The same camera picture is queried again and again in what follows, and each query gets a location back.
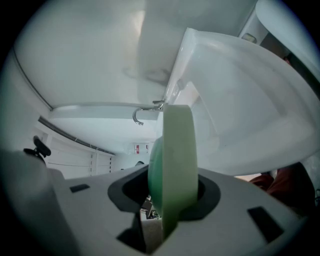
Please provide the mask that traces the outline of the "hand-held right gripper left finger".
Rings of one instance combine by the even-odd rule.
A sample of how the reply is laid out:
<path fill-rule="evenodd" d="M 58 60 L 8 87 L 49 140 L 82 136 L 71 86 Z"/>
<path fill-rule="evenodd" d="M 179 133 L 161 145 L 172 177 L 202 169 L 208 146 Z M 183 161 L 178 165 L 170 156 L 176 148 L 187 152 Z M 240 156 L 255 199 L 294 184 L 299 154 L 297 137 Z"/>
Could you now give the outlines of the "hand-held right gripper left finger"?
<path fill-rule="evenodd" d="M 148 165 L 65 179 L 49 169 L 57 201 L 81 256 L 144 256 L 140 209 L 148 191 Z"/>

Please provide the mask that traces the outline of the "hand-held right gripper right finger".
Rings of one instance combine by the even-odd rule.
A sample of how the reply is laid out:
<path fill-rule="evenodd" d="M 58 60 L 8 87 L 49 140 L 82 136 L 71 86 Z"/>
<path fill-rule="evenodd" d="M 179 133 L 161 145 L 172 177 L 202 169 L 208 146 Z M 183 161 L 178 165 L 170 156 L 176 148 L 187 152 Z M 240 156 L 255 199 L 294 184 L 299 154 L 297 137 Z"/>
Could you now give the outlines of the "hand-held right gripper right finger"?
<path fill-rule="evenodd" d="M 199 169 L 199 199 L 182 211 L 156 256 L 284 255 L 306 219 L 257 186 Z"/>

